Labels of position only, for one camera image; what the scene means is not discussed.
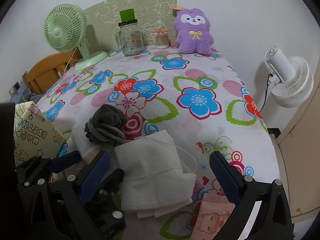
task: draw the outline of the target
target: white clip fan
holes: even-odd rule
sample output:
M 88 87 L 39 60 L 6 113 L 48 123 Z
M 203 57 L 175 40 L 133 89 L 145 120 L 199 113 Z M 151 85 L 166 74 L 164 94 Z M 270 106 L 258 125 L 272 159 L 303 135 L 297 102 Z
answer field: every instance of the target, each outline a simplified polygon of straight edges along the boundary
M 273 46 L 266 53 L 265 60 L 275 74 L 269 82 L 276 84 L 271 93 L 277 104 L 286 108 L 299 106 L 310 96 L 313 74 L 304 58 L 287 58 L 278 47 Z

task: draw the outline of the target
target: purple plush toy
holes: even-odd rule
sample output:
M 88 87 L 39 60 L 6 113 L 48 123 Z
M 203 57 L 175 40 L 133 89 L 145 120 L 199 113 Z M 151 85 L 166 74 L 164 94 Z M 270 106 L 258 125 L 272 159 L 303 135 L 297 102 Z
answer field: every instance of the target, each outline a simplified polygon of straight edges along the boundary
M 214 41 L 209 33 L 210 22 L 200 9 L 178 11 L 173 26 L 178 32 L 176 42 L 180 44 L 180 53 L 191 54 L 197 52 L 202 55 L 212 53 L 211 45 Z

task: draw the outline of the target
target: white fabric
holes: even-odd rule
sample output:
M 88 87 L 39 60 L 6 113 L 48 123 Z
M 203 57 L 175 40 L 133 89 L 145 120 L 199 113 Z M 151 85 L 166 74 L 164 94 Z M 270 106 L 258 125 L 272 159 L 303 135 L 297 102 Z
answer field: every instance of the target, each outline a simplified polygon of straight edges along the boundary
M 101 150 L 101 145 L 94 144 L 85 136 L 84 125 L 76 125 L 71 138 L 86 163 L 90 163 Z
M 166 130 L 148 137 L 174 144 Z M 161 216 L 192 202 L 196 175 L 183 173 L 175 146 L 159 141 L 138 139 L 115 147 L 125 174 L 121 208 L 141 211 L 140 217 Z

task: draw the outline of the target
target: fan base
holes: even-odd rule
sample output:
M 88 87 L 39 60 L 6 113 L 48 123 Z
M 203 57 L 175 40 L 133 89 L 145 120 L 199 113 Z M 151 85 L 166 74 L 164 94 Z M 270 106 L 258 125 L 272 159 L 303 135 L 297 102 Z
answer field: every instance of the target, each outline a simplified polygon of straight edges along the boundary
M 83 70 L 86 68 L 91 67 L 94 64 L 97 64 L 98 62 L 102 61 L 108 56 L 108 53 L 105 51 L 98 51 L 95 53 L 90 54 L 90 57 L 87 59 L 81 59 L 76 63 L 76 70 Z

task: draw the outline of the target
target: cotton swab container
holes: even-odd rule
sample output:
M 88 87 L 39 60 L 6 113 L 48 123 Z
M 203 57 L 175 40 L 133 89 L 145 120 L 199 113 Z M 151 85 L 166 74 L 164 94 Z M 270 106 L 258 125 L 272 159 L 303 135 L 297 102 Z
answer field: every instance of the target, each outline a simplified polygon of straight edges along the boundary
M 153 38 L 157 49 L 166 49 L 169 47 L 168 30 L 153 31 Z

